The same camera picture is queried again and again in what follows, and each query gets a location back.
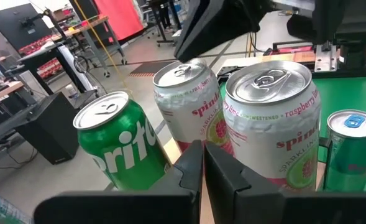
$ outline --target yellow cable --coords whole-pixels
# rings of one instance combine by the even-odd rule
[[[249,44],[249,51],[248,51],[248,54],[249,54],[249,57],[250,57],[250,53],[252,52],[252,34],[251,34],[251,33],[249,33],[248,35],[249,35],[250,41],[249,41],[249,43],[247,43],[247,44]]]
[[[82,14],[83,18],[84,18],[86,21],[88,21],[88,18],[86,17],[86,15],[85,15],[85,13],[83,12],[83,10],[82,10],[81,6],[79,5],[78,0],[74,0],[74,2],[75,2],[75,4],[78,6],[78,9],[79,9],[79,11],[81,12],[81,14]],[[130,93],[130,96],[131,96],[131,97],[132,97],[132,99],[134,100],[134,97],[133,97],[133,91],[132,91],[132,90],[130,90],[130,89],[127,87],[127,85],[126,85],[126,83],[125,83],[125,80],[122,78],[122,75],[121,75],[121,73],[119,72],[119,69],[118,69],[118,68],[116,67],[116,65],[115,65],[114,60],[112,59],[112,57],[111,57],[111,55],[109,54],[108,50],[107,50],[107,49],[106,49],[106,47],[104,46],[103,42],[100,40],[100,37],[98,36],[97,32],[93,29],[93,26],[91,25],[91,23],[90,23],[89,21],[88,21],[88,25],[90,26],[90,29],[91,29],[91,31],[93,31],[93,33],[94,33],[94,35],[96,36],[97,40],[100,42],[101,47],[102,47],[102,48],[104,49],[104,51],[106,52],[106,54],[107,54],[108,58],[110,59],[110,61],[111,61],[112,65],[113,65],[113,66],[114,66],[114,68],[115,68],[115,71],[116,71],[116,73],[117,73],[118,77],[122,80],[122,84],[124,85],[125,89]]]

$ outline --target green table surface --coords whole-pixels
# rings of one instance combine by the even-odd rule
[[[344,109],[366,111],[366,78],[325,78],[313,81],[321,95],[321,136],[326,137],[326,120],[331,113]],[[220,89],[224,98],[225,83],[222,83]],[[324,162],[325,153],[326,150],[320,147],[320,161]]]

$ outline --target sprite can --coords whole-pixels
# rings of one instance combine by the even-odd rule
[[[73,125],[81,147],[120,190],[147,190],[170,167],[143,109],[123,91],[89,103]]]
[[[366,112],[341,110],[327,119],[332,141],[325,187],[329,191],[361,191],[366,184]]]

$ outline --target black mat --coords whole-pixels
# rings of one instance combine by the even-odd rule
[[[159,70],[163,67],[167,66],[170,63],[175,62],[167,61],[167,62],[148,62],[143,63],[142,65],[138,66],[133,72],[129,74],[130,77],[151,77],[154,76]]]

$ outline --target computer monitor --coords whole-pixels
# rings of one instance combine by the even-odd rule
[[[21,24],[37,14],[31,4],[0,10],[0,32],[17,51],[52,33],[41,19],[35,20],[32,26]]]

